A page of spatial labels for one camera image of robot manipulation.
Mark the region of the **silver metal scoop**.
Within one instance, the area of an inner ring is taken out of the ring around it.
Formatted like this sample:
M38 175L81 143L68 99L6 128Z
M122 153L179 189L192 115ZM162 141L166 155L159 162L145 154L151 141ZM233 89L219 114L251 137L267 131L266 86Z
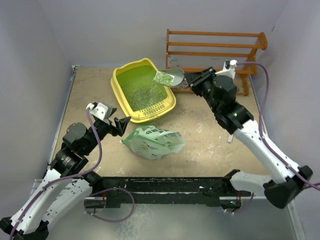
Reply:
M169 88L178 88L186 83L185 72L181 68L159 70L155 73L152 82Z

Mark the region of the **green cat litter bag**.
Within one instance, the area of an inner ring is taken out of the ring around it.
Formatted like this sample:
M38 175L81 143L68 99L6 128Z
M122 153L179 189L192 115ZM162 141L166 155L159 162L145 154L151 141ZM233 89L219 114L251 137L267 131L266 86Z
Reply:
M148 160L159 160L163 156L178 153L186 144L179 132L153 125L138 126L121 142L134 154Z

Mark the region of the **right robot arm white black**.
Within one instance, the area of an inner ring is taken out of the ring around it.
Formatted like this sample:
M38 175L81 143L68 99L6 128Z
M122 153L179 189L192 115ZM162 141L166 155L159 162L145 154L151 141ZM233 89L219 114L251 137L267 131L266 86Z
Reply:
M299 166L263 134L253 115L236 101L233 77L216 73L210 67L202 72L187 72L184 78L191 90L205 99L217 123L242 142L269 173L233 170L222 183L223 192L228 196L238 191L264 195L273 206L285 208L303 191L313 175L311 168Z

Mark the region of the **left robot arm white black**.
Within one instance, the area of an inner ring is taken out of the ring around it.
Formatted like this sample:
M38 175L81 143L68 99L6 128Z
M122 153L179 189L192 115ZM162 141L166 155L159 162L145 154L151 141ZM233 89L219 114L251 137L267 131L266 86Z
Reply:
M83 171L88 155L108 134L123 136L130 117L109 118L116 112L102 103L86 107L90 128L83 123L71 124L62 138L42 182L20 210L0 221L0 228L11 240L45 240L53 226L87 195L98 196L103 191L102 177L94 168Z

